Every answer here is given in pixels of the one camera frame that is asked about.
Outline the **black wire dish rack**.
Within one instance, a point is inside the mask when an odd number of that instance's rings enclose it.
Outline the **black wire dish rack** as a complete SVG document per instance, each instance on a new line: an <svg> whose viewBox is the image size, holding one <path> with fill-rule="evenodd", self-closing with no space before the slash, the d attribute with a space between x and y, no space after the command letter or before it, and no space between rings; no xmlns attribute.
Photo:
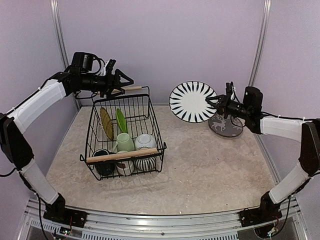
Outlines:
<svg viewBox="0 0 320 240"><path fill-rule="evenodd" d="M102 179L160 173L163 142L150 89L93 101L85 150L79 160Z"/></svg>

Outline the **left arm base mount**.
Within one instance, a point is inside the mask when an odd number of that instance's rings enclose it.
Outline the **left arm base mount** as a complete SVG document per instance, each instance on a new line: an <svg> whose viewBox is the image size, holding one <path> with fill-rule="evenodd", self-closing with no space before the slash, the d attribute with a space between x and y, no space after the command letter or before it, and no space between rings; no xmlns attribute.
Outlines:
<svg viewBox="0 0 320 240"><path fill-rule="evenodd" d="M58 193L57 199L53 203L45 204L45 212L43 217L70 227L84 228L88 213L82 210L76 210L66 207L65 198Z"/></svg>

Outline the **bright green plate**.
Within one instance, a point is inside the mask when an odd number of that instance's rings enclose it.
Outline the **bright green plate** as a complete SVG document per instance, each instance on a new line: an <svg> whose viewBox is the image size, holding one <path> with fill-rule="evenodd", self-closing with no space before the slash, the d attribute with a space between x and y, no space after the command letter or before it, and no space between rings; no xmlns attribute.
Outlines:
<svg viewBox="0 0 320 240"><path fill-rule="evenodd" d="M115 113L116 113L116 121L119 129L121 130L122 133L127 133L128 132L127 121L124 114L119 108L116 109Z"/></svg>

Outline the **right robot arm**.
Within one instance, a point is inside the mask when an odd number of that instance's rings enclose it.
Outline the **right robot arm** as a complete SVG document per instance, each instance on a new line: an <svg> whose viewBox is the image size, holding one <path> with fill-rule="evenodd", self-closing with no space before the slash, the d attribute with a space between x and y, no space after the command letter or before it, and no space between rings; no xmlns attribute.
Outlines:
<svg viewBox="0 0 320 240"><path fill-rule="evenodd" d="M233 93L231 84L227 84L225 94L209 96L205 100L225 118L233 116L244 120L245 127L253 134L291 140L300 145L293 169L262 195L258 207L239 213L244 226L280 218L281 204L301 191L320 170L320 120L264 112L263 93L253 86L245 88L242 102L233 100Z"/></svg>

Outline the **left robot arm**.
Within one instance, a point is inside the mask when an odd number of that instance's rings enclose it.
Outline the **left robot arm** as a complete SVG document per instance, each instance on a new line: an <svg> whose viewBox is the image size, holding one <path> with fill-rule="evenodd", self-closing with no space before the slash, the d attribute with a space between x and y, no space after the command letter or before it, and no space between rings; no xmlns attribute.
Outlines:
<svg viewBox="0 0 320 240"><path fill-rule="evenodd" d="M45 204L45 219L70 225L76 219L85 221L87 213L66 207L64 197L37 165L23 134L41 114L72 93L91 91L107 98L124 94L124 87L132 85L134 80L113 69L115 63L116 60L110 59L103 65L103 60L93 53L75 52L64 71L49 77L29 97L0 115L0 148L24 184Z"/></svg>

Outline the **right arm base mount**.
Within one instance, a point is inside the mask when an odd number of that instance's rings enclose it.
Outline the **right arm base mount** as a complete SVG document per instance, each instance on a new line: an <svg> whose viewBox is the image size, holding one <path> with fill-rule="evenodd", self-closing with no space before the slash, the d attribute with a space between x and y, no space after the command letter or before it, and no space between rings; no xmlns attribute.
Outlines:
<svg viewBox="0 0 320 240"><path fill-rule="evenodd" d="M260 205L256 208L245 208L239 212L242 227L249 227L280 219L283 215L280 210L281 203L273 203L269 191L260 198Z"/></svg>

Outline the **black white striped plate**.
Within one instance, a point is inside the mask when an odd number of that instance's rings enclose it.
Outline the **black white striped plate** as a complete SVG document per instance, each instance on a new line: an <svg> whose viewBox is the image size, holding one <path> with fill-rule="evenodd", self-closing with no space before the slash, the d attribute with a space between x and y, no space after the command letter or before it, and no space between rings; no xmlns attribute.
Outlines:
<svg viewBox="0 0 320 240"><path fill-rule="evenodd" d="M188 123L208 121L215 112L205 110L207 97L217 96L217 93L206 83L187 81L176 86L169 96L169 107L180 120Z"/></svg>

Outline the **yellow patterned plate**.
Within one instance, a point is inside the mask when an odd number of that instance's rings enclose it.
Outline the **yellow patterned plate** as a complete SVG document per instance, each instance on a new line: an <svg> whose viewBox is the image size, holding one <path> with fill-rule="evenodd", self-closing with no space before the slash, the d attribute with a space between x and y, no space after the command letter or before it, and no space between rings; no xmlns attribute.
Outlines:
<svg viewBox="0 0 320 240"><path fill-rule="evenodd" d="M112 141L114 139L114 128L112 120L104 107L101 107L99 112L101 125L104 130L104 133L106 134L108 139Z"/></svg>

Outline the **grey reindeer plate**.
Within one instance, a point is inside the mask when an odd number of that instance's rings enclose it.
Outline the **grey reindeer plate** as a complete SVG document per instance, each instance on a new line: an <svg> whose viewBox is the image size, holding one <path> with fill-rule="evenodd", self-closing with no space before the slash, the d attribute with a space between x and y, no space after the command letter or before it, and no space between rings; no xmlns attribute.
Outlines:
<svg viewBox="0 0 320 240"><path fill-rule="evenodd" d="M229 115L224 118L223 115L215 113L208 120L209 128L217 135L226 138L235 138L242 134L244 124L237 118Z"/></svg>

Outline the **light green mug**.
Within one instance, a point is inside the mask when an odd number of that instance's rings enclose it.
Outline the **light green mug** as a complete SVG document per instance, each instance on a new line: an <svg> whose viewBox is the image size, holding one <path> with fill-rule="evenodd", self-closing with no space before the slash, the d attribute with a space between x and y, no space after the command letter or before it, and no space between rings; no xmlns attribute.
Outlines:
<svg viewBox="0 0 320 240"><path fill-rule="evenodd" d="M133 139L128 133L120 133L116 137L115 145L112 148L113 151L127 151L131 152L134 151L135 144L133 142Z"/></svg>

